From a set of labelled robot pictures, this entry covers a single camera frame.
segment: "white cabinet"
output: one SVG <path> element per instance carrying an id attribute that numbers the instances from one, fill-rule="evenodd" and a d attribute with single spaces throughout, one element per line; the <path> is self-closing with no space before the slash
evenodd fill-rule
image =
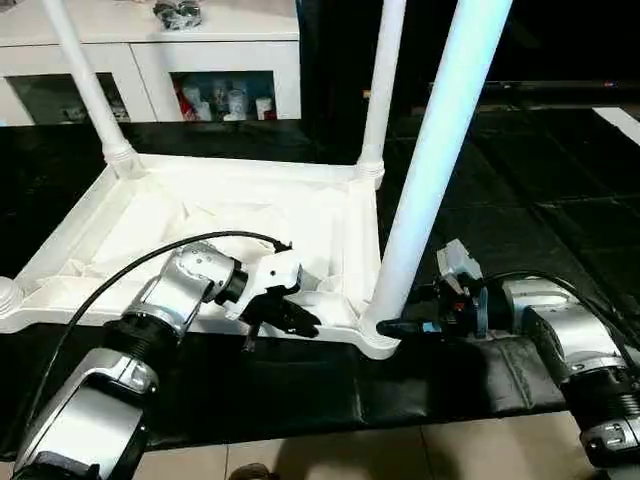
<path id="1" fill-rule="evenodd" d="M 119 119 L 221 120 L 230 92 L 247 118 L 257 116 L 257 99 L 271 105 L 269 118 L 300 118 L 295 0 L 202 0 L 202 25 L 177 32 L 162 29 L 153 3 L 66 0 Z M 83 121 L 56 43 L 41 0 L 0 13 L 0 125 Z M 190 108 L 194 92 L 206 109 Z"/>
<path id="2" fill-rule="evenodd" d="M 127 44 L 85 45 L 112 109 L 123 121 L 153 122 L 155 113 Z M 7 125 L 87 121 L 57 45 L 0 48 L 0 121 Z"/>

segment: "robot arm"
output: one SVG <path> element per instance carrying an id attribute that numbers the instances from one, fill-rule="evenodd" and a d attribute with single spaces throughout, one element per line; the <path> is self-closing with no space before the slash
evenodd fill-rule
<path id="1" fill-rule="evenodd" d="M 293 250 L 243 266 L 204 242 L 176 249 L 31 425 L 13 478 L 131 478 L 147 443 L 145 410 L 200 305 L 214 301 L 256 333 L 270 321 L 313 337 L 318 319 L 283 298 L 300 271 Z M 265 305 L 277 314 L 256 318 Z"/>
<path id="2" fill-rule="evenodd" d="M 496 329 L 527 336 L 575 417 L 591 463 L 610 475 L 611 467 L 640 464 L 635 366 L 611 325 L 547 278 L 485 281 L 459 240 L 438 251 L 437 261 L 440 277 L 418 287 L 409 301 L 436 300 L 438 320 L 390 320 L 378 324 L 378 332 L 395 338 L 425 332 L 484 338 Z"/>

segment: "tiled floor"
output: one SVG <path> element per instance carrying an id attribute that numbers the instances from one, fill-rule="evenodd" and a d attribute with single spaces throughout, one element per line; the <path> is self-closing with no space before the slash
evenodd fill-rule
<path id="1" fill-rule="evenodd" d="M 226 480 L 253 462 L 282 480 L 588 480 L 577 436 L 557 413 L 186 448 L 146 454 L 135 480 Z"/>

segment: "cabinet top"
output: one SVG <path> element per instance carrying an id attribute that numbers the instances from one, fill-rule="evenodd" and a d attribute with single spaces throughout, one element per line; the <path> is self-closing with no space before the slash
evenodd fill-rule
<path id="1" fill-rule="evenodd" d="M 154 4 L 66 0 L 84 43 L 297 41 L 300 35 L 295 0 L 201 0 L 202 24 L 181 31 L 163 30 Z M 0 13 L 0 47 L 57 43 L 41 0 Z"/>

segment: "black cable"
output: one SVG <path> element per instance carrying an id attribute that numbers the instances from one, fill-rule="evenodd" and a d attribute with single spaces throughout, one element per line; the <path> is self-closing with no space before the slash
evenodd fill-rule
<path id="1" fill-rule="evenodd" d="M 580 303 L 596 315 L 611 331 L 614 343 L 620 350 L 621 355 L 629 367 L 634 369 L 636 373 L 640 371 L 640 368 L 633 358 L 631 358 L 631 355 L 625 346 L 625 341 L 629 341 L 631 345 L 638 349 L 640 347 L 640 335 L 638 335 L 633 328 L 627 328 L 627 326 L 621 322 L 622 319 L 618 316 L 616 310 L 609 304 L 609 302 L 602 305 L 598 300 L 580 293 L 576 287 L 563 278 L 538 270 L 514 270 L 490 275 L 483 279 L 483 284 L 486 286 L 494 282 L 503 282 L 505 280 L 522 279 L 527 277 L 538 277 L 548 280 L 573 295 Z"/>
<path id="2" fill-rule="evenodd" d="M 158 255 L 162 255 L 163 253 L 169 252 L 175 248 L 188 245 L 190 243 L 199 242 L 201 240 L 208 240 L 211 238 L 220 238 L 220 237 L 247 237 L 247 238 L 254 238 L 256 240 L 263 240 L 265 242 L 271 243 L 276 253 L 291 249 L 290 246 L 285 245 L 284 243 L 276 240 L 275 238 L 269 237 L 268 235 L 262 235 L 260 233 L 245 232 L 242 230 L 226 230 L 221 232 L 209 232 L 209 233 L 203 233 L 201 235 L 194 235 L 192 237 L 183 238 L 182 240 L 178 240 L 177 242 L 173 242 L 163 247 L 160 247 L 156 250 L 153 250 L 152 252 L 149 252 L 146 255 L 143 255 L 137 260 L 134 260 L 129 265 L 127 265 L 126 267 L 124 267 L 123 269 L 115 273 L 111 278 L 109 278 L 106 282 L 100 285 L 89 296 L 89 298 L 87 298 L 84 301 L 84 303 L 80 306 L 80 308 L 78 308 L 78 310 L 76 310 L 76 313 L 73 314 L 73 316 L 67 323 L 65 331 L 60 337 L 60 340 L 58 340 L 58 343 L 53 350 L 49 363 L 44 369 L 42 377 L 40 378 L 40 382 L 38 383 L 38 386 L 33 395 L 33 399 L 31 400 L 31 404 L 29 406 L 29 410 L 27 411 L 27 416 L 26 416 L 25 434 L 29 429 L 29 427 L 31 426 L 31 423 L 33 422 L 33 419 L 36 415 L 38 404 L 40 403 L 40 399 L 42 398 L 42 393 L 44 392 L 44 388 L 47 384 L 47 380 L 51 375 L 51 371 L 53 370 L 53 366 L 56 363 L 56 360 L 58 359 L 58 355 L 60 354 L 62 347 L 64 346 L 65 342 L 71 335 L 73 328 L 78 324 L 82 316 L 86 313 L 89 307 L 91 307 L 93 302 L 95 302 L 100 295 L 102 295 L 106 290 L 108 290 L 114 283 L 116 283 L 126 274 L 128 274 L 135 268 L 139 267 L 143 263 L 148 262 L 152 258 L 155 258 Z"/>

